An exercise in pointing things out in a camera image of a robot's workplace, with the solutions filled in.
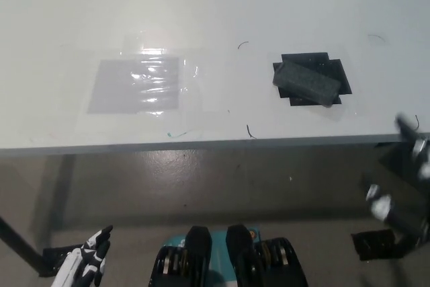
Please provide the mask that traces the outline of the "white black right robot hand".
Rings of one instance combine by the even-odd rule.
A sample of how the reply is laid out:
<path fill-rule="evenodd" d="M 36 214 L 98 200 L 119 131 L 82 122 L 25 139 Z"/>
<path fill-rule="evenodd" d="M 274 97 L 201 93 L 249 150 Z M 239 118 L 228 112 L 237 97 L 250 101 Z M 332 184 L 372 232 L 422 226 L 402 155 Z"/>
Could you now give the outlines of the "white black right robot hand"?
<path fill-rule="evenodd" d="M 396 125 L 400 137 L 411 148 L 408 152 L 412 163 L 413 182 L 418 189 L 429 191 L 429 138 L 420 134 L 417 128 L 403 116 L 397 115 Z M 407 214 L 400 206 L 397 206 L 392 196 L 365 176 L 362 181 L 365 188 L 365 200 L 369 205 L 373 217 L 385 222 L 397 231 L 416 237 L 426 239 L 429 232 L 429 214 L 423 217 Z"/>

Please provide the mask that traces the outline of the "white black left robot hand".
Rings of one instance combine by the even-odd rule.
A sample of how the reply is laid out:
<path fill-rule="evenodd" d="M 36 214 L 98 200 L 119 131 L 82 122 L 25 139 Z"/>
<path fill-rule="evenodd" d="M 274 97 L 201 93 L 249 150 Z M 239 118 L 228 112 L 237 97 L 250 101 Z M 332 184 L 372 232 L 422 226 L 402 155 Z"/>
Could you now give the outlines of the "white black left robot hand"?
<path fill-rule="evenodd" d="M 68 252 L 51 286 L 100 286 L 112 229 L 112 225 L 105 227 L 88 238 L 82 246 Z"/>

